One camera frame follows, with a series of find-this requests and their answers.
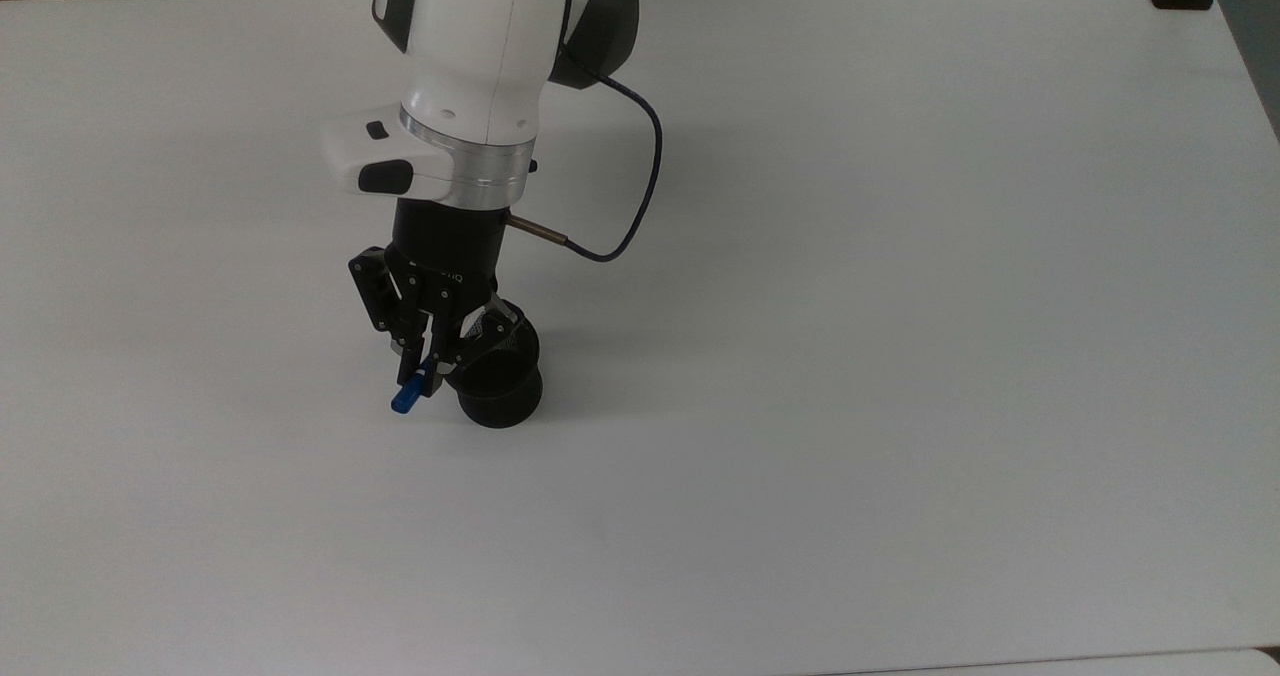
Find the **white table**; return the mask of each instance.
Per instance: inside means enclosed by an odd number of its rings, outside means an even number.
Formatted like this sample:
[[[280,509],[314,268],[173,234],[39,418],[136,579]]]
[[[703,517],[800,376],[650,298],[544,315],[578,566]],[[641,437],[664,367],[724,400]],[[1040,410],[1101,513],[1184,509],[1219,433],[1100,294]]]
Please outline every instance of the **white table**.
[[[1220,12],[643,0],[547,396],[388,408],[369,0],[0,3],[0,672],[772,676],[1280,641],[1280,149]],[[517,213],[649,129],[549,87]]]
[[[1097,658],[906,671],[915,676],[1275,676],[1280,666],[1256,650]]]

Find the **table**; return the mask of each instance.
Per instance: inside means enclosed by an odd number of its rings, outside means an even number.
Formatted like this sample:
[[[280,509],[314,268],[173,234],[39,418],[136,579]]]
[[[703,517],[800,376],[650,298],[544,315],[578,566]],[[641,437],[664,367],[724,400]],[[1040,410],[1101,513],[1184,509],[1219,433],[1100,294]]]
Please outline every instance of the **table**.
[[[1147,0],[643,0],[518,429],[388,408],[369,0],[0,3],[0,671],[774,676],[1280,640],[1280,149]],[[603,248],[649,125],[548,87]]]
[[[1018,663],[1006,666],[973,666],[906,671],[919,676],[1274,676],[1280,672],[1276,662],[1256,650],[1228,650]]]

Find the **black cylinder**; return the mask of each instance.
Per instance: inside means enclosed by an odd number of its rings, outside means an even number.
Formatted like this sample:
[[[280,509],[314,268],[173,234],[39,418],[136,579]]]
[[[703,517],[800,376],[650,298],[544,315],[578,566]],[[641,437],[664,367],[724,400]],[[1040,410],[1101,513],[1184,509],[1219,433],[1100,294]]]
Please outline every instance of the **black cylinder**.
[[[512,303],[508,306],[520,312]],[[483,328],[493,326],[485,323]],[[462,411],[490,429],[515,426],[532,415],[543,398],[539,351],[538,332],[520,312],[520,323],[511,335],[447,376],[458,392]]]
[[[431,201],[398,198],[392,243],[410,261],[444,274],[493,277],[507,229],[507,207],[467,211]]]

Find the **blue object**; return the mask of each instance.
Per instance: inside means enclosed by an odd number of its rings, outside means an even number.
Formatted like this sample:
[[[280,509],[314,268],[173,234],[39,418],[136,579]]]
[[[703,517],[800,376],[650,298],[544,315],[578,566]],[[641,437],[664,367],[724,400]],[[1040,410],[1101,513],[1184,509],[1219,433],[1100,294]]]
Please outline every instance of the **blue object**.
[[[392,399],[392,411],[407,414],[417,403],[417,398],[422,394],[422,384],[426,380],[429,362],[431,362],[430,357],[422,361],[422,365],[417,367],[417,371],[413,371],[412,376],[408,376],[408,380],[401,387],[399,393]]]

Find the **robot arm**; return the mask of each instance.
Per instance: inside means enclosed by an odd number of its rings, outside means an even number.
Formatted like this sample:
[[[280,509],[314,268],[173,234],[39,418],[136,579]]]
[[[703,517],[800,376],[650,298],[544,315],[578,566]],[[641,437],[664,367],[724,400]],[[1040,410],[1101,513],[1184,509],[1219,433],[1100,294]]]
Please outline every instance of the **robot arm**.
[[[326,125],[324,149],[349,192],[397,197],[392,243],[349,262],[401,353],[393,407],[448,380],[477,422],[517,424],[541,393],[538,338],[494,270],[539,97],[549,79],[586,88],[621,67],[639,0],[374,0],[372,15],[413,59],[412,83],[398,105]]]

